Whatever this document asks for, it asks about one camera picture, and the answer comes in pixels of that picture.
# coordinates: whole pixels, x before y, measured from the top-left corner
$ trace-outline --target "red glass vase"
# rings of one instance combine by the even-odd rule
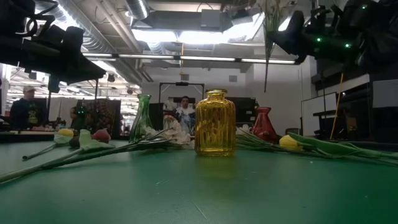
[[[277,135],[268,117],[270,111],[271,108],[268,107],[257,108],[257,119],[254,123],[253,134],[267,142],[275,143]]]

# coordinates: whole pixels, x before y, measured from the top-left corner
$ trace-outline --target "hanging plant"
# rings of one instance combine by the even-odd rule
[[[264,0],[259,4],[261,12],[264,13],[262,21],[262,29],[264,31],[264,43],[266,47],[266,79],[264,82],[264,92],[267,91],[267,78],[268,78],[268,64],[271,57],[272,50],[274,49],[274,42],[267,35],[269,32],[278,31],[280,19],[282,18],[282,10],[286,6],[281,6],[281,0]]]

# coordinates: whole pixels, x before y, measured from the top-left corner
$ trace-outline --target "t-shirt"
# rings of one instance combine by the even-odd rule
[[[39,126],[41,123],[41,110],[34,101],[23,98],[15,101],[10,110],[12,127],[16,129],[26,129]]]

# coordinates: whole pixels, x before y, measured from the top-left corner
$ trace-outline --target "bottle neck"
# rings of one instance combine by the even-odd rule
[[[225,93],[207,93],[207,98],[223,100],[225,98]]]

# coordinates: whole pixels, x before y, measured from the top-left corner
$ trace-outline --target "yellow glass bottle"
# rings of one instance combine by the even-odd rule
[[[226,90],[207,90],[196,107],[195,151],[204,156],[232,156],[236,144],[235,105]]]

